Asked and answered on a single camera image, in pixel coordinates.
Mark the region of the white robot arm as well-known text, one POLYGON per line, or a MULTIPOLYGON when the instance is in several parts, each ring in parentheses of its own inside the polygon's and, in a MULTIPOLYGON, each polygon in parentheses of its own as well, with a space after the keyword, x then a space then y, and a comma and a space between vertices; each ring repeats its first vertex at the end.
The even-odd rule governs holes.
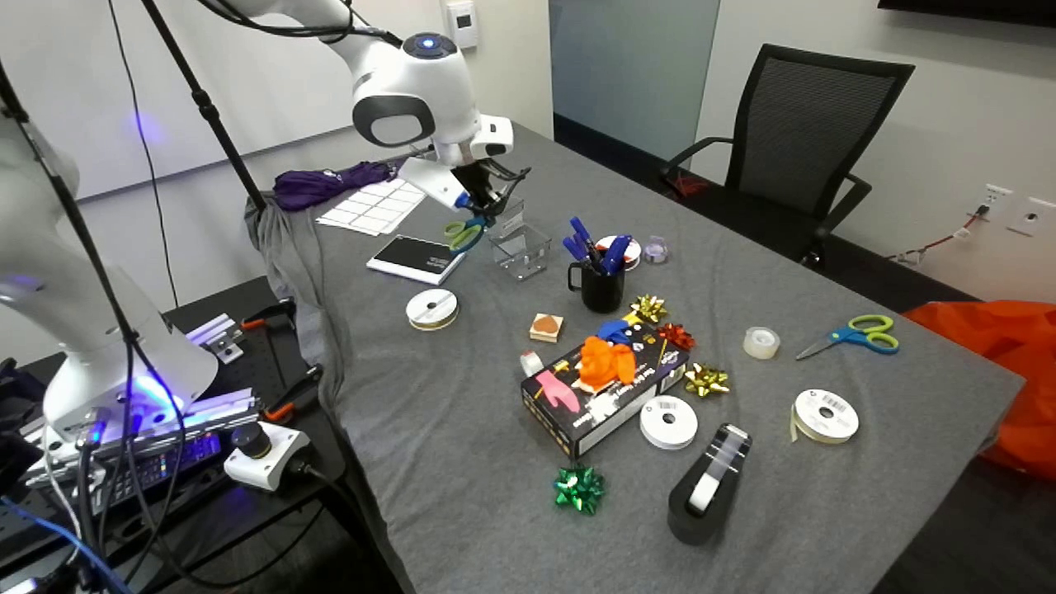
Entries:
POLYGON ((475 102, 462 51, 443 34, 373 31, 350 0, 202 0, 219 17, 275 34, 310 36, 350 68, 350 121, 376 150, 415 150, 398 174, 446 208, 499 219, 508 191, 493 178, 515 150, 508 114, 475 102))

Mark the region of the white second robot base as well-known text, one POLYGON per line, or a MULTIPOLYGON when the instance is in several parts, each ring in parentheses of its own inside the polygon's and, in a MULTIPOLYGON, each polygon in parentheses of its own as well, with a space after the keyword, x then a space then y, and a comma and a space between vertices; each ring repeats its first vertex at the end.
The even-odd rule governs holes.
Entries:
POLYGON ((116 266, 105 271, 134 334, 125 349, 119 316, 90 263, 86 246, 66 237, 63 212, 45 174, 54 165, 71 180, 34 127, 0 118, 0 298, 45 329, 66 353, 43 395, 43 420, 63 439, 119 420, 125 393, 134 405, 168 409, 191 403, 219 376, 219 360, 168 326, 157 306, 116 266))

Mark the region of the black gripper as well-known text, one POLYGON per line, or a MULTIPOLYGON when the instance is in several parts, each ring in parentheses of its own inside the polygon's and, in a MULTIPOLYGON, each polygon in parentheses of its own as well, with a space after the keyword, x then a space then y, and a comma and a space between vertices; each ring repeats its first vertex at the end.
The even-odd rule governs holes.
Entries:
POLYGON ((467 208, 475 219, 499 219, 523 178, 523 168, 508 168, 494 160, 460 165, 454 180, 462 184, 462 196, 454 206, 467 208))

